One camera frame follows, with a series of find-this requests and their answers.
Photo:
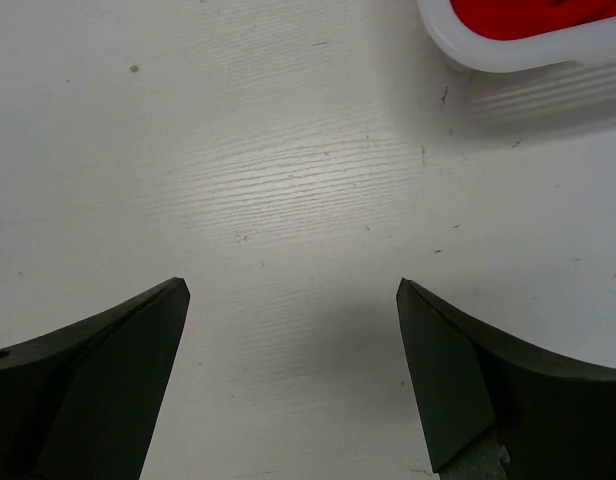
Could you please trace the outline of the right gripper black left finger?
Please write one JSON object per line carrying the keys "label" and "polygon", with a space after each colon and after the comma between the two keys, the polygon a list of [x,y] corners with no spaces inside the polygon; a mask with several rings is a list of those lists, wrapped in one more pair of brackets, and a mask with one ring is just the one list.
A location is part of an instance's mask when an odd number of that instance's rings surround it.
{"label": "right gripper black left finger", "polygon": [[0,349],[0,479],[137,479],[190,292],[169,279]]}

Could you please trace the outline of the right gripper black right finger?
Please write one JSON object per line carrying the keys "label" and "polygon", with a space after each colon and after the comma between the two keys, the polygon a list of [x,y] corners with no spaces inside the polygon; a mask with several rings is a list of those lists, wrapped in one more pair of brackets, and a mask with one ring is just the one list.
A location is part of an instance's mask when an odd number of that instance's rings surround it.
{"label": "right gripper black right finger", "polygon": [[396,301],[434,473],[616,479],[616,369],[523,341],[410,280]]}

